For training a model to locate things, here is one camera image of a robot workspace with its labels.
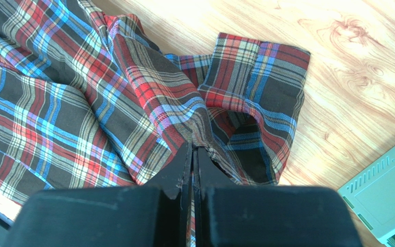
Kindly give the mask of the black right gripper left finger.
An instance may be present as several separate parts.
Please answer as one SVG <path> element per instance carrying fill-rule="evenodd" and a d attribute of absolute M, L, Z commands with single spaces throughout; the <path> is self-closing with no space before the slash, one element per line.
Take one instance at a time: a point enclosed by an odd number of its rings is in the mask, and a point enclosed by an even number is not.
<path fill-rule="evenodd" d="M 186 246 L 191 157 L 183 144 L 142 186 L 37 192 L 4 246 Z"/>

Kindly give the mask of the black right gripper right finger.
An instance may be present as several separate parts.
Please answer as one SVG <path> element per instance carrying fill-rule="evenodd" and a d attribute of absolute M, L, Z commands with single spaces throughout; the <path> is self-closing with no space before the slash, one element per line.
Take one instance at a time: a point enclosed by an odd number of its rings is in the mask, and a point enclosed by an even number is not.
<path fill-rule="evenodd" d="M 317 186 L 233 183 L 193 152 L 197 246 L 361 246 L 340 195 Z"/>

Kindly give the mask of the brown blue red plaid shirt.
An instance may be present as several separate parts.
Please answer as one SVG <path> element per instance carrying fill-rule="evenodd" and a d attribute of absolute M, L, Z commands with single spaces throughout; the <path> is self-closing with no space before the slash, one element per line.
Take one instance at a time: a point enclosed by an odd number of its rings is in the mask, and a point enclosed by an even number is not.
<path fill-rule="evenodd" d="M 137 16 L 92 1 L 0 1 L 0 192 L 142 186 L 192 147 L 237 185 L 276 185 L 311 54 L 220 33 L 213 53 L 164 54 Z"/>

